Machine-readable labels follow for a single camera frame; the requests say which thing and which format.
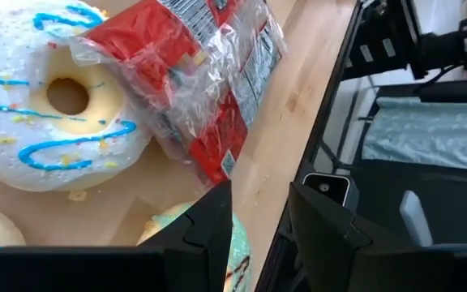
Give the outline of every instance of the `plastic wrapper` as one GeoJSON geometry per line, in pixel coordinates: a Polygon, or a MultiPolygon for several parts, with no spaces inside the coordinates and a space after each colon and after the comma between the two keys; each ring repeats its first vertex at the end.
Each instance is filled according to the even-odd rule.
{"type": "Polygon", "coordinates": [[[227,179],[285,51],[260,0],[143,0],[70,41],[81,66],[108,63],[172,159],[227,179]]]}

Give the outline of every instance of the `nutrition label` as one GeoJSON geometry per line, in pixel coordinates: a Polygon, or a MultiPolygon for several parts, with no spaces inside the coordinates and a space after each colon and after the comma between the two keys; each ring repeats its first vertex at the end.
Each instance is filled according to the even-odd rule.
{"type": "Polygon", "coordinates": [[[266,24],[256,39],[240,77],[233,82],[233,91],[242,118],[248,127],[254,121],[268,86],[270,74],[280,57],[278,48],[269,35],[269,24],[266,24]]]}
{"type": "Polygon", "coordinates": [[[158,1],[185,24],[201,45],[205,45],[218,29],[206,0],[158,1]]]}

